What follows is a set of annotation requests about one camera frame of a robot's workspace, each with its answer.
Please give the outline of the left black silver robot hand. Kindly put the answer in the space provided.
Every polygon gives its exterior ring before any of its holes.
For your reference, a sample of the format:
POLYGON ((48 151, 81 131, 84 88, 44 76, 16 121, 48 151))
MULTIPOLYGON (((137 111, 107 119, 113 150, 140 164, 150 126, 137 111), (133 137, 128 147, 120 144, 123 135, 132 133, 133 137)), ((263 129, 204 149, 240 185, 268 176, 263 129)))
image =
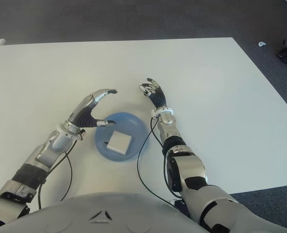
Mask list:
POLYGON ((93 109, 101 99, 109 94, 116 94, 116 89, 100 89, 86 96, 72 112, 68 121, 78 128, 105 127, 116 124, 113 120, 100 120, 92 116, 93 109))

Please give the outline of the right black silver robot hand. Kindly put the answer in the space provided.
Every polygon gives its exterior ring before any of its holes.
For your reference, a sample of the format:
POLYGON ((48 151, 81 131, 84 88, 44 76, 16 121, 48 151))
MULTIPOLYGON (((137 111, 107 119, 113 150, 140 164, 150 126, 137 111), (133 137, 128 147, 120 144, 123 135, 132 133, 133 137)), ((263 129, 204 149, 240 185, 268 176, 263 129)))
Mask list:
POLYGON ((153 79, 147 78, 148 83, 139 86, 139 90, 150 99, 156 109, 166 107, 166 97, 161 86, 153 79))

